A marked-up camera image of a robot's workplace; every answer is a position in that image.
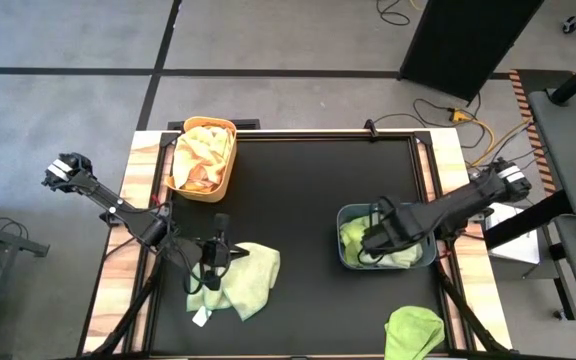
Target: wheel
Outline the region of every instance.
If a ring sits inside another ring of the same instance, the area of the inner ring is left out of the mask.
[[[564,21],[563,26],[561,27],[561,31],[564,34],[572,34],[576,30],[576,16],[569,17],[566,21]]]
[[[552,315],[556,318],[559,319],[559,321],[566,321],[568,320],[568,318],[566,317],[566,312],[564,311],[564,309],[559,309],[559,310],[555,310]]]

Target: yellow cloth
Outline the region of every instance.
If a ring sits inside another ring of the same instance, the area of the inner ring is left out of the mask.
[[[197,126],[181,135],[172,168],[175,187],[213,191],[221,183],[232,145],[232,132],[216,126]]]

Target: gray basket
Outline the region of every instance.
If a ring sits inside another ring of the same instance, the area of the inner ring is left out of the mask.
[[[339,228],[342,224],[345,224],[351,220],[356,218],[366,216],[370,214],[370,208],[372,204],[350,204],[346,205],[339,210],[337,214],[337,245],[339,248],[339,259],[341,263],[344,264],[345,267],[352,269],[352,270],[406,270],[402,267],[384,267],[384,266],[368,266],[363,265],[362,267],[356,267],[350,265],[344,259],[344,245],[341,242],[341,233],[339,232]],[[428,266],[435,261],[437,257],[437,243],[435,242],[435,237],[433,234],[430,234],[427,238],[421,241],[421,248],[423,251],[423,255],[421,259],[417,261],[415,264],[410,266],[410,269],[420,268],[424,266]]]

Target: green cloth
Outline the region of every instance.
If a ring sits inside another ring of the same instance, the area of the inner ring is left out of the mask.
[[[374,216],[373,224],[377,224],[378,221],[378,218]],[[364,236],[364,230],[369,226],[370,218],[368,216],[362,216],[342,224],[339,227],[341,242],[344,244],[344,260],[348,265],[355,267],[364,266],[357,260],[357,254],[359,254],[361,250],[361,239]],[[421,244],[416,244],[406,250],[385,255],[384,258],[377,263],[377,266],[397,266],[407,269],[419,261],[422,255],[423,250]],[[365,253],[362,253],[361,260],[366,264],[375,261],[370,255]]]
[[[444,341],[444,322],[422,307],[399,308],[384,327],[385,360],[421,360]]]
[[[232,261],[218,290],[203,286],[196,294],[189,294],[186,311],[197,311],[202,306],[208,310],[232,306],[245,321],[266,306],[281,265],[279,251],[255,243],[238,243],[237,246],[248,250],[249,255]],[[199,266],[197,264],[193,269],[197,276]],[[223,274],[224,268],[218,270],[220,275]],[[190,289],[197,286],[197,280],[190,277]]]

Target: white paper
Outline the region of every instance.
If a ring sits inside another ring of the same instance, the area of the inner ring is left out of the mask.
[[[486,229],[489,229],[500,222],[511,218],[520,212],[513,206],[500,203],[493,203],[490,208],[495,212],[486,218]],[[531,264],[539,264],[539,242],[537,241],[537,231],[533,230],[488,252],[492,256],[505,259],[517,260]]]
[[[195,316],[192,317],[192,322],[197,324],[197,326],[199,327],[204,327],[204,325],[206,325],[206,322],[208,322],[208,319],[210,319],[211,314],[212,311],[206,309],[205,306],[202,306],[199,308],[199,310],[197,310]]]

